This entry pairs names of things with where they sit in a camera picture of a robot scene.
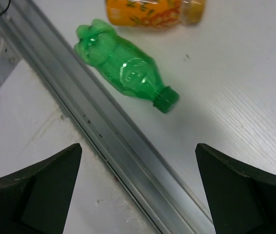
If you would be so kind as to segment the orange juice bottle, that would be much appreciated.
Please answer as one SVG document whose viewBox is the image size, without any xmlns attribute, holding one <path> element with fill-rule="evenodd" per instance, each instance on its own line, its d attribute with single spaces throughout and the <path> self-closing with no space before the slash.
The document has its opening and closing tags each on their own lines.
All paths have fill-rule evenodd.
<svg viewBox="0 0 276 234">
<path fill-rule="evenodd" d="M 115 26 L 168 29 L 200 23 L 204 0 L 107 0 L 106 13 Z"/>
</svg>

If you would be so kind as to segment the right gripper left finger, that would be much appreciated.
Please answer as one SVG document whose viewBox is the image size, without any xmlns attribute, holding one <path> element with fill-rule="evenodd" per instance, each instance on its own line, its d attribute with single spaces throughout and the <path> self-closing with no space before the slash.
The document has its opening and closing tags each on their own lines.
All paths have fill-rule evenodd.
<svg viewBox="0 0 276 234">
<path fill-rule="evenodd" d="M 61 234 L 75 187 L 82 148 L 57 154 L 0 178 L 0 234 Z"/>
</svg>

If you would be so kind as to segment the green plastic bottle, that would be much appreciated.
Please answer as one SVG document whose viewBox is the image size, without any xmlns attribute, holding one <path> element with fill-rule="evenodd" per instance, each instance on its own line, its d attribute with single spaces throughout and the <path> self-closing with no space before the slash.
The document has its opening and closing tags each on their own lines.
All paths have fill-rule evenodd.
<svg viewBox="0 0 276 234">
<path fill-rule="evenodd" d="M 125 96 L 144 99 L 162 113 L 171 111 L 179 94 L 164 85 L 154 59 L 100 19 L 76 29 L 74 50 Z"/>
</svg>

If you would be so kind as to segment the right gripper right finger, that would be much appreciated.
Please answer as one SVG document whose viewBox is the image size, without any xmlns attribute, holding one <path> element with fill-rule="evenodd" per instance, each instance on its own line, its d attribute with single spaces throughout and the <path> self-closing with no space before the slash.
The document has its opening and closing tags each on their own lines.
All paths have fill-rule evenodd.
<svg viewBox="0 0 276 234">
<path fill-rule="evenodd" d="M 276 175 L 207 144 L 196 158 L 218 234 L 276 234 Z"/>
</svg>

